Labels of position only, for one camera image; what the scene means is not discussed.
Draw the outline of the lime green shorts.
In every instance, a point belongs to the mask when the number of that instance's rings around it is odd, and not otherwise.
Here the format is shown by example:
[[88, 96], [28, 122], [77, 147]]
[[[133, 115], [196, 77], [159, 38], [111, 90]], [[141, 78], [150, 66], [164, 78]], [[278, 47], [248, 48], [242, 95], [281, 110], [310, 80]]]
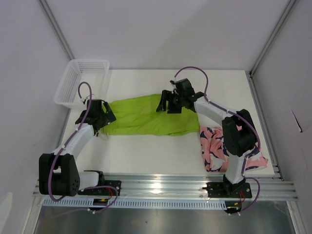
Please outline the lime green shorts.
[[180, 114], [157, 112], [160, 94], [115, 100], [109, 104], [116, 121], [101, 128], [108, 135], [182, 136], [199, 130], [197, 113], [182, 109]]

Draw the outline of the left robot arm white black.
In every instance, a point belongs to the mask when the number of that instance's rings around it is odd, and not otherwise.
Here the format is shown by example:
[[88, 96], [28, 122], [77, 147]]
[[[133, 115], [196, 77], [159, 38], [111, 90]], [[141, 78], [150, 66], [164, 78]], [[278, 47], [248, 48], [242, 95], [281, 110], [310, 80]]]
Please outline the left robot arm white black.
[[76, 120], [75, 129], [68, 139], [52, 153], [39, 157], [39, 192], [49, 195], [53, 201], [77, 194], [113, 196], [115, 192], [106, 185], [103, 172], [79, 172], [76, 159], [84, 146], [115, 120], [108, 102], [101, 99], [87, 101], [87, 108]]

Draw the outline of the left aluminium frame post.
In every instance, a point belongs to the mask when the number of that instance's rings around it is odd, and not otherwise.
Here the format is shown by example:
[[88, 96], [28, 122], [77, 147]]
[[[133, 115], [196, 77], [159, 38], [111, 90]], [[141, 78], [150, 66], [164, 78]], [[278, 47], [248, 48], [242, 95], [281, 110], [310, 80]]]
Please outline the left aluminium frame post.
[[50, 27], [52, 28], [65, 56], [68, 58], [68, 60], [73, 60], [75, 59], [75, 56], [69, 46], [68, 41], [66, 40], [62, 29], [57, 22], [56, 17], [54, 16], [53, 11], [51, 10], [49, 3], [47, 0], [38, 0], [37, 1], [39, 6], [41, 7], [42, 12], [44, 13]]

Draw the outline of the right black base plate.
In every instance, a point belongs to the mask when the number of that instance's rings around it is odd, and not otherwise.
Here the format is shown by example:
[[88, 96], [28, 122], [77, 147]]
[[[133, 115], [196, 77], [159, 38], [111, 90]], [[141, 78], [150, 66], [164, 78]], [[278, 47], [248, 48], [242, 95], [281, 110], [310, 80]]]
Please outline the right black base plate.
[[249, 183], [243, 182], [238, 185], [226, 184], [224, 182], [208, 182], [202, 187], [209, 198], [252, 198], [252, 191]]

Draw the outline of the right aluminium frame post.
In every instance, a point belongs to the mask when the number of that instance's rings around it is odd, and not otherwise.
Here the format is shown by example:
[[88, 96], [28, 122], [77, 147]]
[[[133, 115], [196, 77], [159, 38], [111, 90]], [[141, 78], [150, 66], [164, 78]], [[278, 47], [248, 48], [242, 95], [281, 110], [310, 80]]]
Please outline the right aluminium frame post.
[[284, 7], [281, 15], [279, 16], [276, 24], [273, 27], [273, 30], [270, 32], [264, 46], [262, 47], [259, 55], [257, 56], [255, 62], [253, 63], [250, 71], [248, 72], [249, 76], [253, 78], [256, 74], [258, 68], [264, 61], [265, 57], [269, 53], [271, 47], [277, 40], [279, 34], [281, 33], [283, 27], [286, 25], [286, 22], [290, 15], [292, 14], [293, 10], [295, 9], [296, 5], [299, 3], [299, 0], [288, 0], [286, 6]]

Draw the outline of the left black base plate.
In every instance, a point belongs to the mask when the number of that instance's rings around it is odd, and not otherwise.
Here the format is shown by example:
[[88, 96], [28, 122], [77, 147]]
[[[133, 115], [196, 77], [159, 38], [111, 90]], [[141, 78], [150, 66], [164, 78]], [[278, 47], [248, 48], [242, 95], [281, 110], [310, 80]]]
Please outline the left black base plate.
[[79, 191], [78, 195], [91, 196], [119, 196], [121, 190], [120, 180], [104, 180], [100, 181], [98, 185]]

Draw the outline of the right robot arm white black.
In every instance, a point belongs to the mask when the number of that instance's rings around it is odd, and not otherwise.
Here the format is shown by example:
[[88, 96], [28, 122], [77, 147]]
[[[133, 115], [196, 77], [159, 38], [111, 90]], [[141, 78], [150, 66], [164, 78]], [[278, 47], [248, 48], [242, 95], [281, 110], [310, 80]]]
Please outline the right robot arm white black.
[[246, 183], [244, 177], [247, 158], [255, 146], [260, 145], [250, 113], [242, 109], [232, 111], [208, 100], [203, 92], [195, 92], [190, 81], [185, 78], [170, 81], [172, 91], [163, 90], [157, 112], [180, 114], [182, 108], [202, 114], [218, 123], [223, 130], [223, 140], [229, 152], [228, 169], [223, 176], [222, 190], [227, 196], [235, 196]]

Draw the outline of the aluminium frame post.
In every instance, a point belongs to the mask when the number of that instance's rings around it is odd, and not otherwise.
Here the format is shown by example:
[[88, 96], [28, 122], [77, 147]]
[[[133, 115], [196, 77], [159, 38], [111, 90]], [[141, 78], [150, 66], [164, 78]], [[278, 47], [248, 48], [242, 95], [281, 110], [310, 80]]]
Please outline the aluminium frame post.
[[57, 22], [56, 17], [54, 16], [53, 11], [51, 10], [49, 3], [47, 0], [38, 0], [37, 1], [39, 6], [41, 7], [42, 12], [44, 13], [50, 27], [52, 28], [65, 56], [68, 58], [68, 60], [73, 60], [75, 59], [75, 56], [69, 46], [68, 41], [66, 40], [62, 29]]
[[279, 16], [276, 24], [273, 27], [273, 30], [270, 32], [264, 46], [262, 47], [259, 55], [257, 56], [255, 62], [253, 63], [250, 71], [248, 72], [249, 76], [253, 78], [256, 74], [258, 68], [264, 61], [265, 57], [269, 53], [271, 47], [277, 40], [279, 34], [281, 33], [283, 27], [286, 25], [286, 22], [290, 15], [292, 14], [293, 10], [295, 9], [296, 5], [299, 3], [299, 0], [288, 0], [286, 6], [284, 7], [281, 15]]

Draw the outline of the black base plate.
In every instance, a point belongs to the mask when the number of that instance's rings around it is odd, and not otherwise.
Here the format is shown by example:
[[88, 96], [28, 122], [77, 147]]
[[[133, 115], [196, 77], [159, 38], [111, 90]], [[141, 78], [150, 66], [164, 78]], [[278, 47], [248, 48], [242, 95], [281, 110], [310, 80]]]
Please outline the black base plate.
[[224, 182], [208, 182], [202, 187], [209, 198], [252, 198], [252, 191], [249, 183], [243, 182], [238, 185], [226, 184]]
[[121, 190], [120, 180], [104, 180], [100, 181], [98, 185], [79, 191], [78, 195], [91, 196], [119, 196]]

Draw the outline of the pink shark print shorts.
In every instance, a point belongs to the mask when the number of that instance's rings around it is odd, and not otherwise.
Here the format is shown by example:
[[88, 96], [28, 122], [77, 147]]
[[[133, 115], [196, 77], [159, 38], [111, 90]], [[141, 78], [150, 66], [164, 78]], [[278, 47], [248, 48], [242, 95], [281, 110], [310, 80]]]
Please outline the pink shark print shorts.
[[[210, 128], [201, 125], [199, 127], [199, 136], [205, 170], [207, 172], [226, 172], [229, 166], [229, 151], [224, 145], [222, 128]], [[246, 170], [264, 169], [267, 164], [268, 159], [255, 146], [247, 160]]]

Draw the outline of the aluminium mounting rail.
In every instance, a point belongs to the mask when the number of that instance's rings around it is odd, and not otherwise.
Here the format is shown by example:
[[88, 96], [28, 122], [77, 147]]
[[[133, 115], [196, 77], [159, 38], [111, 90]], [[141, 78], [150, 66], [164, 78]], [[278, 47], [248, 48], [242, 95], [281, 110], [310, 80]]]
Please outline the aluminium mounting rail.
[[[120, 180], [121, 198], [200, 199], [207, 197], [202, 188], [208, 182], [221, 182], [223, 175], [127, 175], [105, 174], [107, 180]], [[260, 201], [296, 201], [294, 183], [279, 177], [258, 177]]]

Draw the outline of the white plastic basket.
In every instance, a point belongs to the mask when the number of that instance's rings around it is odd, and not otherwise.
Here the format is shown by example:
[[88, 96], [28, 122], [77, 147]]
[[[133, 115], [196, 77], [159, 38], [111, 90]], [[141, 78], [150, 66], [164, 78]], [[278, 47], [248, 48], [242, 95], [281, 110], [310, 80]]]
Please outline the white plastic basket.
[[110, 62], [105, 59], [73, 59], [68, 62], [57, 91], [54, 103], [67, 108], [77, 108], [87, 97], [90, 84], [93, 98], [104, 98], [109, 85]]

